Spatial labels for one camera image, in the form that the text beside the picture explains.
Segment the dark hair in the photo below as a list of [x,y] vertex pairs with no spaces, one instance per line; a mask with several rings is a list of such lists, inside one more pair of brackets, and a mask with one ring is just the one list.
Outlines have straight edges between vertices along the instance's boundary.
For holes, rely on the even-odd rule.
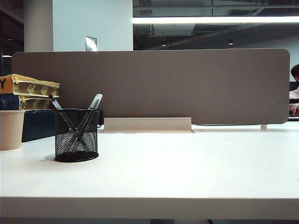
[[292,74],[293,77],[299,76],[299,64],[292,67],[291,74]]

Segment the black mesh pencil holder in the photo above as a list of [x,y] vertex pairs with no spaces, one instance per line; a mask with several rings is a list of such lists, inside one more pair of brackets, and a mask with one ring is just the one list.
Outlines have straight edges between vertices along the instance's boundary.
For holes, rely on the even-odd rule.
[[99,156],[97,125],[103,113],[98,109],[55,110],[55,161],[79,162]]

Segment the desk surface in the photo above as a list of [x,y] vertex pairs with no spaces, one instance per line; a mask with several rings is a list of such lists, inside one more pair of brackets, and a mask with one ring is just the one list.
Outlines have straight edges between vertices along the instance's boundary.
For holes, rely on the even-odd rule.
[[299,219],[299,123],[101,133],[97,159],[54,137],[1,151],[2,217]]

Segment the framed sign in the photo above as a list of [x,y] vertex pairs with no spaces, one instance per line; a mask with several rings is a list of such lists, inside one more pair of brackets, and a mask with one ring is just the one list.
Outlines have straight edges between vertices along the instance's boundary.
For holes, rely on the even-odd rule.
[[97,51],[97,38],[85,36],[86,51]]

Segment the white shirt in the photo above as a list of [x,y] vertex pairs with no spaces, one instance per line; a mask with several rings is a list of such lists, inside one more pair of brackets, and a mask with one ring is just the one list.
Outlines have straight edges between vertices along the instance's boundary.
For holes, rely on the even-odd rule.
[[[299,98],[299,87],[296,90],[290,91],[290,99]],[[296,109],[299,104],[290,104],[291,108]]]

